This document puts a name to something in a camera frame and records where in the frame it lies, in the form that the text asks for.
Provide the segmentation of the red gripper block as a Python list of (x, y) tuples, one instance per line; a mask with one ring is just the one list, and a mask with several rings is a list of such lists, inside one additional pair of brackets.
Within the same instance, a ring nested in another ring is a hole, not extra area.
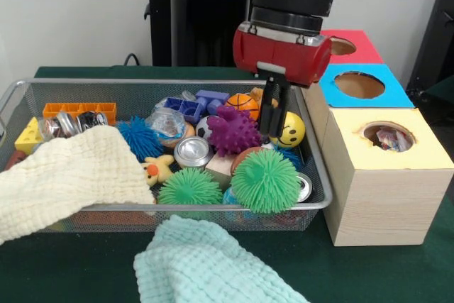
[(261, 134), (279, 138), (287, 115), (290, 83), (310, 87), (323, 76), (331, 58), (331, 39), (241, 23), (233, 38), (236, 67), (252, 73), (261, 70), (284, 75), (279, 80), (279, 104), (272, 104), (276, 77), (267, 79), (260, 107)]

